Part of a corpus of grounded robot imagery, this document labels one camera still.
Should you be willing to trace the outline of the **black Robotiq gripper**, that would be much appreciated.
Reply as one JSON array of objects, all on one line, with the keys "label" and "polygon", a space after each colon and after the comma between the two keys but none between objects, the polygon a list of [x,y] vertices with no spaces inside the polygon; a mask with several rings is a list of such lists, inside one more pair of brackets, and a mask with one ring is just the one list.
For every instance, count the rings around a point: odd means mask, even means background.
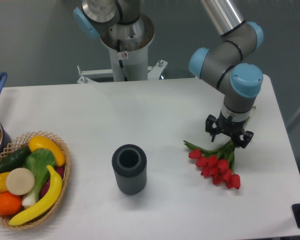
[{"label": "black Robotiq gripper", "polygon": [[252,131],[244,130],[246,121],[233,121],[231,115],[226,118],[222,112],[218,119],[210,114],[205,120],[205,131],[211,136],[211,142],[214,142],[216,135],[224,134],[233,139],[235,147],[245,149],[254,136]]}]

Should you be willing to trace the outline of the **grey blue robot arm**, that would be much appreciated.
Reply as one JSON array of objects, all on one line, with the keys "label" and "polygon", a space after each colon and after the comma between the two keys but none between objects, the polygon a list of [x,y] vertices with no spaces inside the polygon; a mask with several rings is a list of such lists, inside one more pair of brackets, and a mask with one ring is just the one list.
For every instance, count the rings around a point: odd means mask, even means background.
[{"label": "grey blue robot arm", "polygon": [[[254,134],[244,125],[261,90],[263,73],[243,60],[261,45],[264,33],[258,24],[247,22],[231,0],[204,0],[202,5],[222,43],[212,50],[196,50],[188,68],[224,95],[219,116],[208,116],[205,130],[212,138],[227,135],[236,147],[245,148]],[[148,46],[155,31],[138,0],[84,0],[73,16],[86,35],[108,48],[116,82],[149,78]]]}]

